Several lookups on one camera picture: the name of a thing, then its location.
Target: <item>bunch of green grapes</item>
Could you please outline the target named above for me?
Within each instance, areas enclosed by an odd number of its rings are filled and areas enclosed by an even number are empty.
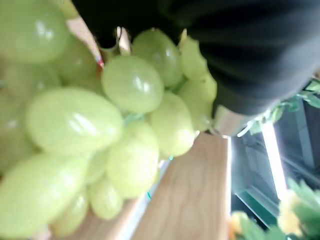
[[[196,131],[210,127],[215,81],[205,70],[181,82],[184,66],[199,60],[197,45],[180,51],[147,30],[131,55],[115,56],[100,73],[66,26],[77,11],[59,1],[0,2],[4,239],[30,238],[43,226],[68,236],[89,208],[115,218],[125,200],[158,181],[161,156],[185,154]]]

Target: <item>fluorescent light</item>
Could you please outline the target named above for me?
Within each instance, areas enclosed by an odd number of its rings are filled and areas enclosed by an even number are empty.
[[[264,124],[262,126],[262,135],[269,158],[276,195],[281,200],[287,191],[287,184],[281,164],[274,125],[272,123]]]

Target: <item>artificial plant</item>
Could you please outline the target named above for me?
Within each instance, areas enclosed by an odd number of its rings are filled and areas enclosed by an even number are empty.
[[[320,240],[320,190],[291,179],[289,188],[279,204],[277,225],[263,231],[244,212],[234,212],[229,240]]]
[[[262,126],[266,123],[275,124],[282,117],[284,111],[291,113],[298,111],[300,108],[300,100],[307,102],[312,107],[320,109],[320,98],[317,97],[318,95],[320,95],[320,80],[314,77],[298,94],[281,101],[274,106],[273,109],[266,111],[264,115],[253,120],[249,130],[250,134],[260,133]]]

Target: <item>green grape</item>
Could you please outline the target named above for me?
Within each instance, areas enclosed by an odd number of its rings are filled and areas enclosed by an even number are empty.
[[[195,131],[187,106],[180,97],[166,92],[160,107],[149,113],[147,119],[155,131],[162,154],[176,157],[192,147]]]
[[[160,30],[147,30],[139,34],[133,41],[132,52],[155,67],[165,87],[172,87],[182,79],[179,51]]]
[[[0,90],[0,175],[34,153],[23,125],[24,105]]]
[[[87,191],[82,190],[64,212],[50,224],[50,230],[56,237],[65,237],[73,234],[84,221],[88,210]]]
[[[157,71],[137,56],[118,56],[109,62],[103,70],[102,86],[117,106],[132,113],[155,110],[164,94]]]
[[[3,80],[3,75],[6,69],[6,63],[3,59],[0,58],[0,89],[5,87],[5,83]]]
[[[99,180],[106,173],[108,150],[97,152],[90,160],[89,168],[86,173],[87,184],[92,184]]]
[[[23,238],[0,238],[0,240],[26,240]]]
[[[159,159],[158,159],[159,162],[161,162],[162,160],[167,161],[167,160],[169,160],[169,158],[170,158],[169,155],[163,154],[162,152],[159,152]]]
[[[66,84],[77,83],[97,74],[97,62],[94,55],[87,45],[74,35],[71,36],[63,54],[53,64]]]
[[[106,174],[124,198],[136,198],[153,184],[158,169],[159,147],[151,127],[130,122],[122,138],[109,148]]]
[[[199,42],[189,36],[181,47],[181,65],[190,80],[199,81],[208,74],[207,60],[200,53]]]
[[[212,124],[212,107],[217,94],[217,83],[205,77],[201,81],[187,81],[178,91],[188,107],[196,131],[206,131]]]
[[[0,2],[0,56],[37,64],[58,57],[70,40],[62,13],[47,0],[21,2]]]
[[[102,91],[101,81],[97,76],[91,76],[85,79],[81,78],[77,81],[67,83],[67,86],[86,89],[102,97],[105,97],[105,94]]]
[[[55,4],[61,11],[66,19],[75,19],[79,17],[79,13],[72,3],[72,0],[49,0]]]
[[[123,207],[122,197],[106,177],[90,186],[89,201],[94,214],[104,220],[114,219]]]
[[[24,105],[6,89],[0,89],[0,133],[21,126]]]
[[[28,238],[56,219],[82,187],[89,160],[37,154],[0,184],[0,236]]]
[[[60,88],[37,96],[26,113],[31,139],[57,154],[98,151],[121,135],[120,112],[105,98],[80,88]]]
[[[57,73],[45,65],[8,64],[3,79],[8,91],[24,101],[61,85]]]
[[[35,153],[35,149],[21,127],[0,133],[0,175],[14,168]]]

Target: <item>wooden surface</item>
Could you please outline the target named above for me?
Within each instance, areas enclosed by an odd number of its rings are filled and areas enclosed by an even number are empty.
[[[96,218],[90,212],[78,231],[64,240],[121,240],[122,233],[132,223],[135,218],[137,209],[144,196],[128,201],[124,206],[121,214],[112,221],[103,221]],[[53,237],[51,240],[60,240],[61,238]]]
[[[227,240],[231,204],[228,141],[201,134],[175,158],[132,240]]]

